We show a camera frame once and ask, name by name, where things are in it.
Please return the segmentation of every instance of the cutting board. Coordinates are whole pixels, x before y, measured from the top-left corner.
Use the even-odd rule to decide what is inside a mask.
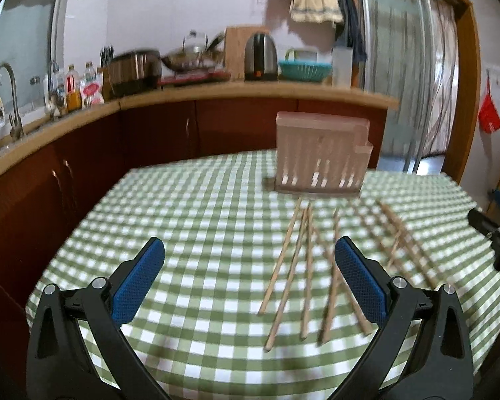
[[[233,25],[226,28],[224,38],[224,61],[226,70],[234,80],[245,78],[246,42],[255,33],[270,33],[264,25]]]

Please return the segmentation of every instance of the dark blue towel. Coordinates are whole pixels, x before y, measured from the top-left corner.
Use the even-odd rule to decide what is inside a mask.
[[[359,26],[359,16],[354,0],[338,0],[339,8],[344,17],[343,24],[337,24],[335,28],[334,47],[352,48],[352,64],[358,64],[367,60],[365,43],[361,28]]]

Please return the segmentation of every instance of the wooden countertop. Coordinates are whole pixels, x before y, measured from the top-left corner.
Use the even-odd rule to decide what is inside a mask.
[[[0,149],[0,176],[24,158],[60,137],[91,122],[120,110],[167,102],[195,101],[237,97],[281,97],[333,102],[345,102],[395,110],[399,102],[393,97],[368,93],[360,89],[345,89],[302,82],[224,82],[199,86],[168,88],[124,97],[104,105],[76,111],[56,122],[45,124],[19,142]]]

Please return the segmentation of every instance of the red hanging pouch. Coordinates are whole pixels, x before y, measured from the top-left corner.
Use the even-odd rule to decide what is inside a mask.
[[[492,134],[500,129],[500,116],[491,97],[491,81],[487,75],[487,94],[478,113],[480,128],[487,134]]]

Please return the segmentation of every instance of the gingham pattern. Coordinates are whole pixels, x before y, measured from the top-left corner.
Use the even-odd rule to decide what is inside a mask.
[[[95,206],[43,273],[26,306],[31,324],[44,286],[85,287],[133,258],[150,236],[161,238],[166,260],[134,320],[122,326],[130,345],[174,398],[327,398],[353,368],[372,336],[364,337],[340,293],[332,339],[317,344],[331,267],[314,245],[308,338],[299,339],[304,294],[302,249],[273,350],[263,351],[284,289],[298,222],[267,313],[257,310],[280,253],[296,198],[266,189],[276,171],[275,151],[239,153],[133,169]],[[500,273],[489,242],[467,225],[475,204],[448,177],[368,172],[360,210],[369,223],[381,212],[376,198],[404,219],[414,236],[456,285],[468,319],[475,367],[500,330]],[[315,225],[329,244],[340,208],[341,233],[385,264],[387,259],[360,225],[347,201],[313,202]],[[379,228],[387,245],[392,236]],[[421,274],[403,252],[399,255]],[[102,379],[115,384],[93,336],[81,324]],[[412,326],[388,380],[395,378],[414,341]]]

